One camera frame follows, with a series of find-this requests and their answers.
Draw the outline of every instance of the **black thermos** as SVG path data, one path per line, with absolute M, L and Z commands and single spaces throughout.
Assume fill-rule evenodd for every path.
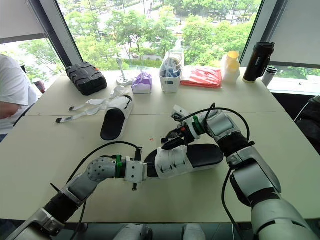
M 260 41 L 253 48 L 253 53 L 243 76 L 245 82 L 253 83 L 261 77 L 269 62 L 270 56 L 275 50 L 274 42 Z

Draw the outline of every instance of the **robotic arm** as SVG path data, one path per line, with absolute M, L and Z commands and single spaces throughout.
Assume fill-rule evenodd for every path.
M 172 118 L 179 121 L 188 113 L 175 106 Z M 234 121 L 221 110 L 212 110 L 194 115 L 182 121 L 171 131 L 163 150 L 188 145 L 201 134 L 208 133 L 221 148 L 226 161 L 233 171 L 231 185 L 238 199 L 252 208 L 253 233 L 260 240 L 316 240 L 318 237 L 299 212 L 281 197 L 280 182 L 253 147 L 254 142 L 246 139 Z
M 172 118 L 179 126 L 163 140 L 158 152 L 160 156 L 172 157 L 174 168 L 184 164 L 185 152 L 177 149 L 209 134 L 219 145 L 231 169 L 231 185 L 238 199 L 252 208 L 251 222 L 253 233 L 260 240 L 317 240 L 306 221 L 298 211 L 281 197 L 281 185 L 268 164 L 246 139 L 233 120 L 221 110 L 211 110 L 187 118 L 189 114 L 175 106 Z M 48 240 L 56 236 L 67 220 L 94 192 L 99 183 L 106 179 L 124 178 L 137 183 L 147 177 L 147 164 L 125 160 L 120 155 L 116 160 L 108 161 L 100 157 L 92 161 L 85 173 L 74 177 L 51 201 L 40 208 L 22 224 L 8 240 Z
M 137 184 L 147 178 L 147 164 L 133 161 L 128 156 L 122 159 L 121 155 L 116 155 L 112 161 L 106 157 L 93 160 L 84 173 L 69 181 L 45 207 L 36 211 L 7 240 L 50 240 L 50 236 L 59 234 L 67 220 L 99 183 L 113 178 L 124 178 L 133 183 L 132 190 L 136 190 Z

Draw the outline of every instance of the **red plastic bag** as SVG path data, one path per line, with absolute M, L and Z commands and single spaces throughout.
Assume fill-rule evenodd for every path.
M 222 83 L 221 70 L 210 66 L 197 66 L 192 69 L 190 76 L 181 80 L 182 85 L 203 88 L 220 88 Z

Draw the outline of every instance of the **person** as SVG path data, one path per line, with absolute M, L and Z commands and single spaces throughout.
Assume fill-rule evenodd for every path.
M 36 101 L 37 94 L 20 65 L 11 57 L 0 54 L 0 143 Z

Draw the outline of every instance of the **white t-shirt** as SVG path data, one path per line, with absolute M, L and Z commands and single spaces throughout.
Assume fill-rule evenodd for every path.
M 0 134 L 8 134 L 18 118 L 36 101 L 37 94 L 20 65 L 0 54 L 0 102 L 20 105 L 13 116 L 0 119 Z

